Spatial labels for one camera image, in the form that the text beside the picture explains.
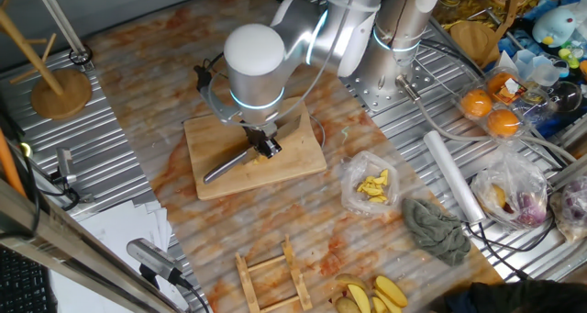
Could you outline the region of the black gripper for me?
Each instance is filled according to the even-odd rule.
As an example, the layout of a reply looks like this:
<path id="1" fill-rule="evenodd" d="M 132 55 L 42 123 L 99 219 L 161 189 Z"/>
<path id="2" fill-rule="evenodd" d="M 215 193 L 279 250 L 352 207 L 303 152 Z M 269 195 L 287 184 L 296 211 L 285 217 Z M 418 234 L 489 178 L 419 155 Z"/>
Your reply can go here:
<path id="1" fill-rule="evenodd" d="M 247 139 L 250 143 L 247 153 L 259 153 L 267 159 L 282 150 L 281 145 L 274 139 L 277 133 L 277 126 L 275 123 L 260 127 L 246 127 L 243 125 Z"/>

